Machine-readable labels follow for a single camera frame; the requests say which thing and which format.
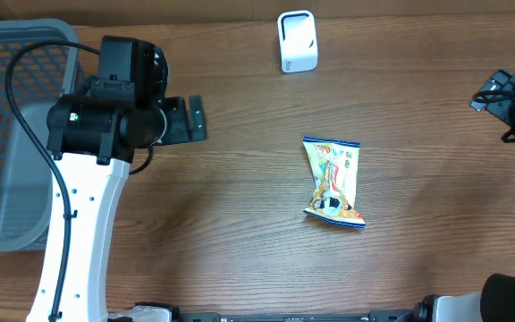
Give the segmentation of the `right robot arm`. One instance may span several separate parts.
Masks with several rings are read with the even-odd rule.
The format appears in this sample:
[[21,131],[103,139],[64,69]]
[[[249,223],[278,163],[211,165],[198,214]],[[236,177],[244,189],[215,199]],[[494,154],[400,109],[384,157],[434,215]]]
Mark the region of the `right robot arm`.
[[[473,94],[469,105],[508,126],[501,141],[515,143],[515,74],[498,70]],[[461,296],[430,294],[410,312],[390,316],[389,321],[515,321],[515,277],[490,275],[479,293]]]

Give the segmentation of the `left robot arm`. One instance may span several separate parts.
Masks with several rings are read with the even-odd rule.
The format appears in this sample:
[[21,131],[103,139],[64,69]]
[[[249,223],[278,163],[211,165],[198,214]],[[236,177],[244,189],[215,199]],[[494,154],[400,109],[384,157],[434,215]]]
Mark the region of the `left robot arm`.
[[203,141],[198,96],[168,97],[169,66],[160,47],[106,36],[97,76],[60,96],[36,148],[54,176],[44,264],[31,321],[176,321],[180,311],[150,301],[109,313],[106,270],[114,217],[134,154]]

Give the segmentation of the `white blue wipes pack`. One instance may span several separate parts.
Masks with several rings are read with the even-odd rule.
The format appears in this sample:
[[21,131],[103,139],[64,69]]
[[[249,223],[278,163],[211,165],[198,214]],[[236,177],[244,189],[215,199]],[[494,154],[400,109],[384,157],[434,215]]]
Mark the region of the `white blue wipes pack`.
[[302,142],[316,186],[304,212],[329,224],[364,229],[366,222],[355,208],[361,145],[308,136]]

